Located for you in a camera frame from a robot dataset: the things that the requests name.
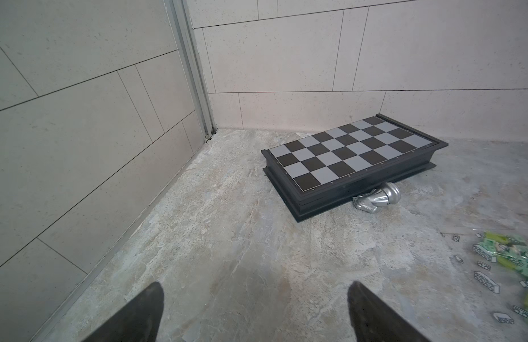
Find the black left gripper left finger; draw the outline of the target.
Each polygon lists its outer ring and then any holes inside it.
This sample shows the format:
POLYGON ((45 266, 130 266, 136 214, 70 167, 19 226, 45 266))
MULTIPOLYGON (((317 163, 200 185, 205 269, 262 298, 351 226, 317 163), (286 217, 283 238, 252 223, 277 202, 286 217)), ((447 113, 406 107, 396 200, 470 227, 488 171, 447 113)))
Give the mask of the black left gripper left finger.
POLYGON ((164 290, 151 283, 83 341, 156 341, 164 312, 164 290))

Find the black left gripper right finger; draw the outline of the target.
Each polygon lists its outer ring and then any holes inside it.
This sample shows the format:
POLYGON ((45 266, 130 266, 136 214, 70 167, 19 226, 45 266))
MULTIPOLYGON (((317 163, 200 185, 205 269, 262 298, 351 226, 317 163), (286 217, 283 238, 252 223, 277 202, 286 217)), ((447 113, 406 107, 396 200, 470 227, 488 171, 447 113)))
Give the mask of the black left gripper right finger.
POLYGON ((362 282, 355 281, 350 285, 347 305, 357 341, 430 342, 362 282))

